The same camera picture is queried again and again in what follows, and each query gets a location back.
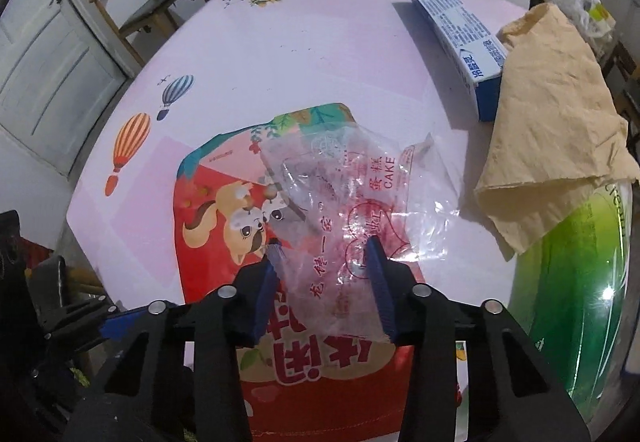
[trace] orange striped hot air balloon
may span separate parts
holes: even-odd
[[[137,114],[131,117],[118,132],[113,147],[113,172],[107,178],[104,194],[109,196],[118,184],[117,173],[125,166],[142,146],[151,129],[151,117],[148,114]]]

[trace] door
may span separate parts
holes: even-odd
[[[0,125],[60,173],[125,80],[69,0],[11,0],[0,16]]]

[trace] blue striped hot air balloon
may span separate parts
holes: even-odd
[[[164,107],[158,112],[158,120],[163,120],[169,113],[169,106],[180,99],[193,86],[193,76],[182,76],[174,79],[162,93]]]

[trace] toothpaste box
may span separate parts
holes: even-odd
[[[451,57],[482,121],[495,120],[507,51],[460,0],[413,0]]]

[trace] cartoon squirrel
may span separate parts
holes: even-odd
[[[262,208],[258,208],[249,193],[253,186],[236,181],[218,189],[216,199],[201,205],[194,219],[182,226],[184,242],[191,248],[206,244],[209,233],[218,225],[220,212],[225,218],[222,236],[234,263],[241,265],[252,252],[263,254],[267,241],[265,224],[271,218],[281,220],[287,203],[276,186],[270,185],[264,191]]]

